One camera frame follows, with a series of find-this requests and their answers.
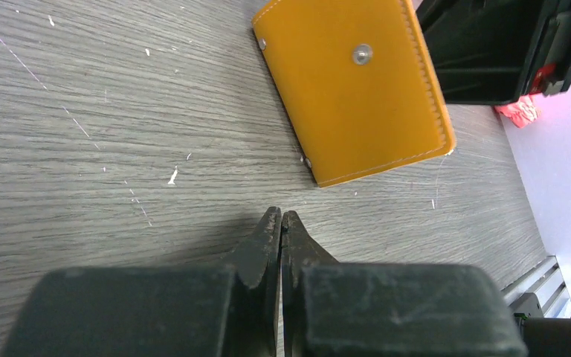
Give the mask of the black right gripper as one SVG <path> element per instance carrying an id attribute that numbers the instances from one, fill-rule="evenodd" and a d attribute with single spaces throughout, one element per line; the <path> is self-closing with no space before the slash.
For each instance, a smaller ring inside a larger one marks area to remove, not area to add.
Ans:
<path id="1" fill-rule="evenodd" d="M 448 104 L 502 105 L 571 86 L 571 1 L 422 1 L 416 10 Z"/>

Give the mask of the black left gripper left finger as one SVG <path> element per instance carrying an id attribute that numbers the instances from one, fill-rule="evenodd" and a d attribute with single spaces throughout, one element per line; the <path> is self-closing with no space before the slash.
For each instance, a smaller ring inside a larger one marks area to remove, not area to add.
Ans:
<path id="1" fill-rule="evenodd" d="M 211 263 L 47 273 L 2 356 L 275 356 L 281 210 Z"/>

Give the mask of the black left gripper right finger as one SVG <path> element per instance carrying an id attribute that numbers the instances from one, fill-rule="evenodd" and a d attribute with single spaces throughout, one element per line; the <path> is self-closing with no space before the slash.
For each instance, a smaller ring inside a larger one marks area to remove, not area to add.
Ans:
<path id="1" fill-rule="evenodd" d="M 492 279 L 459 264 L 341 263 L 282 219 L 287 356 L 525 356 Z"/>

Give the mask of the orange leather card holder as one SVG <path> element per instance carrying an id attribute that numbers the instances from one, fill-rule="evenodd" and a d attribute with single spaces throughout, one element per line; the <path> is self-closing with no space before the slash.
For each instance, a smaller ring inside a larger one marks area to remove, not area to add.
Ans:
<path id="1" fill-rule="evenodd" d="M 270 1 L 251 24 L 319 187 L 454 150 L 411 1 Z"/>

